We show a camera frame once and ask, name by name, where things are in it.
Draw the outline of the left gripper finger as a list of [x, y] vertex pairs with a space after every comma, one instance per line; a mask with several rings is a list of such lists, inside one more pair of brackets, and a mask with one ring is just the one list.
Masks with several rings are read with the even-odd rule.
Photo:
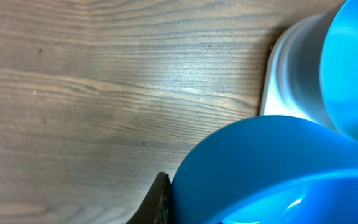
[[170, 209], [172, 188], [169, 175], [157, 174], [141, 205], [127, 221], [127, 224], [168, 224], [170, 223]]

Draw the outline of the blue plastic measuring scoop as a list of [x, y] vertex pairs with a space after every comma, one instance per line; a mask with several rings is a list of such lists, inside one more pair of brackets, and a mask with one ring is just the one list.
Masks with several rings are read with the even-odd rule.
[[198, 143], [173, 178], [175, 223], [358, 223], [358, 144], [258, 116]]

